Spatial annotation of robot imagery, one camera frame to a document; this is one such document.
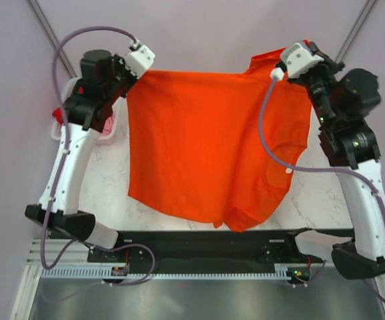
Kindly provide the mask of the orange t shirt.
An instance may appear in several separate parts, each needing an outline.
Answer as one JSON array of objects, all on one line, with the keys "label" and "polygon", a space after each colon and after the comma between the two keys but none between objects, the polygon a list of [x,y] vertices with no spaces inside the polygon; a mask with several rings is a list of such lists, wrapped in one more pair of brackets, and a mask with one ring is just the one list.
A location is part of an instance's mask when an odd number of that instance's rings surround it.
[{"label": "orange t shirt", "polygon": [[128,194],[160,213],[241,232],[288,193],[308,146],[311,103],[282,81],[264,102],[280,50],[243,73],[150,70],[127,95]]}]

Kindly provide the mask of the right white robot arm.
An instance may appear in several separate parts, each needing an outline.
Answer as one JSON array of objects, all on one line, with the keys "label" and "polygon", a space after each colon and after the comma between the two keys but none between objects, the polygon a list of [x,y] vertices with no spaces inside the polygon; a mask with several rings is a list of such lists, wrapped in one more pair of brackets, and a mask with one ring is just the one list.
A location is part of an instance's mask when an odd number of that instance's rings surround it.
[{"label": "right white robot arm", "polygon": [[333,61],[315,43],[297,42],[281,61],[287,80],[306,89],[318,117],[320,146],[336,174],[354,234],[335,237],[301,231],[284,246],[291,262],[308,254],[333,262],[346,279],[371,279],[385,274],[385,195],[381,154],[366,116],[381,102],[375,74],[355,68],[341,79],[343,63]]}]

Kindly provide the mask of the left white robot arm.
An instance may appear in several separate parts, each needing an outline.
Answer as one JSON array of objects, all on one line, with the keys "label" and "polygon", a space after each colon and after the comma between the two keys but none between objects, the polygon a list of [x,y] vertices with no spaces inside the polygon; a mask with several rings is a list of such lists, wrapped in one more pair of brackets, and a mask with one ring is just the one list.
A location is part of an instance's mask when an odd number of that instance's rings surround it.
[{"label": "left white robot arm", "polygon": [[82,76],[64,102],[68,123],[61,128],[61,144],[49,182],[38,203],[25,210],[28,219],[46,229],[102,247],[111,262],[123,259],[126,247],[117,241],[117,231],[79,210],[79,193],[93,147],[113,114],[113,104],[126,96],[152,63],[142,49],[124,57],[106,50],[83,55]]}]

